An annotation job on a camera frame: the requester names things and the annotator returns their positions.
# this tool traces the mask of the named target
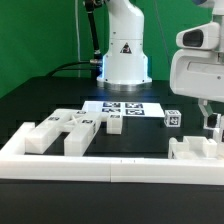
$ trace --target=white robot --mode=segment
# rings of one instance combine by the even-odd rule
[[[212,21],[177,35],[183,49],[173,57],[170,87],[175,94],[198,98],[208,118],[213,114],[209,100],[224,102],[224,1],[192,1],[213,8]]]
[[[129,0],[90,1],[92,10],[103,4],[107,5],[109,12],[110,38],[109,50],[103,56],[102,74],[97,78],[98,86],[118,91],[150,87],[148,58],[143,53],[142,11]]]

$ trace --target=black table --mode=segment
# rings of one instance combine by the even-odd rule
[[[57,108],[81,109],[86,100],[160,103],[182,113],[180,128],[163,118],[125,117],[122,135],[107,135],[105,125],[84,156],[167,158],[171,137],[211,137],[203,130],[197,100],[176,96],[167,81],[138,92],[96,87],[91,79],[36,77],[0,100],[0,144],[23,122],[37,124]],[[224,106],[213,103],[215,112]],[[46,151],[63,155],[64,135]],[[2,223],[223,223],[224,187],[171,184],[0,180]]]

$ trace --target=black cable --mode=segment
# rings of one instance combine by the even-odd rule
[[[70,67],[70,66],[83,65],[83,64],[90,64],[90,62],[89,61],[78,61],[78,62],[67,63],[67,64],[64,64],[64,65],[61,65],[61,66],[57,67],[53,71],[48,72],[46,74],[46,76],[51,77],[51,76],[54,75],[55,72],[58,72],[59,70],[62,70],[64,68],[67,68],[67,67]]]
[[[61,69],[49,72],[46,76],[52,77],[55,73],[60,71],[91,71],[91,70],[96,70],[96,68],[61,68]]]
[[[96,23],[95,23],[95,18],[93,14],[93,11],[95,10],[95,8],[101,7],[102,4],[95,4],[95,3],[96,2],[94,2],[93,0],[84,1],[86,12],[88,14],[91,35],[92,35],[94,59],[102,59],[102,54],[100,52],[99,41],[97,36]]]

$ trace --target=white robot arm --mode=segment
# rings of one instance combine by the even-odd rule
[[[205,117],[212,114],[208,100],[224,102],[224,1],[193,0],[213,8],[209,24],[180,32],[180,48],[173,57],[170,87],[174,93],[199,98]]]
[[[135,91],[151,86],[148,58],[143,53],[144,15],[129,0],[87,0],[96,7],[106,4],[109,12],[109,50],[103,56],[98,86]]]

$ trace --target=green backdrop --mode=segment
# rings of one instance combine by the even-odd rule
[[[153,0],[131,0],[145,14],[144,52],[151,61],[154,80],[169,79],[169,64]],[[79,0],[81,59],[93,55],[87,15]],[[157,0],[159,19],[167,43],[169,59],[178,50],[176,34],[208,23],[211,10],[196,7],[191,0]],[[76,61],[77,35],[75,0],[0,1],[0,97],[27,79],[43,76],[55,67]],[[106,7],[95,11],[100,47],[108,47]],[[88,72],[60,75],[89,76]]]

